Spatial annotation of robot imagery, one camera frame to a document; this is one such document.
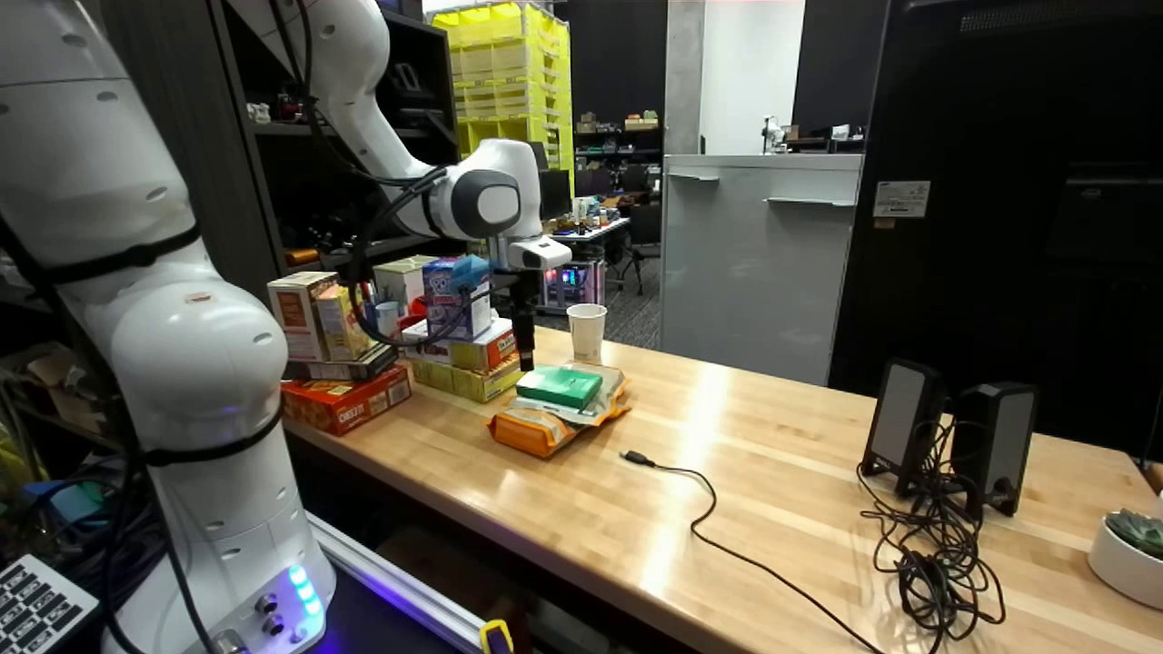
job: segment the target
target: chair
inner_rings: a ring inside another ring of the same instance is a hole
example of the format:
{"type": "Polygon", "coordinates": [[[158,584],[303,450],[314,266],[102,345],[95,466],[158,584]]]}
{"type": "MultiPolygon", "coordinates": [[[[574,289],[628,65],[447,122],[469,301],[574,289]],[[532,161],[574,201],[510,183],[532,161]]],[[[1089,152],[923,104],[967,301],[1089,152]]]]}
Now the chair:
{"type": "Polygon", "coordinates": [[[645,260],[663,257],[663,205],[645,205],[628,211],[627,232],[628,232],[628,260],[618,266],[618,289],[627,288],[627,271],[633,270],[633,277],[641,281],[641,295],[648,295],[645,260]]]}

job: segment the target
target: speaker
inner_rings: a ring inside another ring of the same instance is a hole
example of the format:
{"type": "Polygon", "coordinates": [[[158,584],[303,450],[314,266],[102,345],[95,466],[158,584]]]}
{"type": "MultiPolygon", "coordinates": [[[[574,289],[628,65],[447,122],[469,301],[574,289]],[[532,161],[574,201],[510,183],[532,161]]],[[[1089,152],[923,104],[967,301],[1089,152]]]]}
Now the speaker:
{"type": "Polygon", "coordinates": [[[934,447],[937,412],[937,370],[909,358],[886,363],[860,476],[894,473],[898,494],[911,494],[916,473],[934,447]]]}
{"type": "Polygon", "coordinates": [[[974,384],[952,406],[952,470],[978,490],[972,513],[984,506],[1013,515],[1029,458],[1036,390],[1031,384],[974,384]]]}

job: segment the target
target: white wall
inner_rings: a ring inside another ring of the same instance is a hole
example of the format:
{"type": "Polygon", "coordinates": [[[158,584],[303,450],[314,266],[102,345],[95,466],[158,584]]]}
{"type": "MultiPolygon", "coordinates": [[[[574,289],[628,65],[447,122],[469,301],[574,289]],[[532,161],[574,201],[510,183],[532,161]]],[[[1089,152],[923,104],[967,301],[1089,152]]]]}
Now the white wall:
{"type": "Polygon", "coordinates": [[[761,122],[791,122],[803,0],[707,0],[707,152],[763,152],[761,122]]]}

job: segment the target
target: keyboard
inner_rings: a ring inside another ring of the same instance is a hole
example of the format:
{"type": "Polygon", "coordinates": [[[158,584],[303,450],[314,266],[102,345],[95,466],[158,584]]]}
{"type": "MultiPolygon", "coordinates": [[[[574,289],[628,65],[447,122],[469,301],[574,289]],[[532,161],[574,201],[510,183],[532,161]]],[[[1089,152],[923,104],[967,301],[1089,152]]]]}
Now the keyboard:
{"type": "Polygon", "coordinates": [[[0,575],[0,654],[43,654],[100,610],[100,599],[38,555],[0,575]]]}

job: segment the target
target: bowl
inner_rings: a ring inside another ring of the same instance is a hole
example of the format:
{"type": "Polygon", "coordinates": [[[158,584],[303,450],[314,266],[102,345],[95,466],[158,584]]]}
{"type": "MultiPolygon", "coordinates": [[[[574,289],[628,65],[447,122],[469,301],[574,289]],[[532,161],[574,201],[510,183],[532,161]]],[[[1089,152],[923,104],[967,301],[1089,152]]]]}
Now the bowl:
{"type": "Polygon", "coordinates": [[[1089,546],[1089,570],[1117,593],[1163,610],[1163,559],[1135,548],[1112,527],[1098,527],[1089,546]]]}

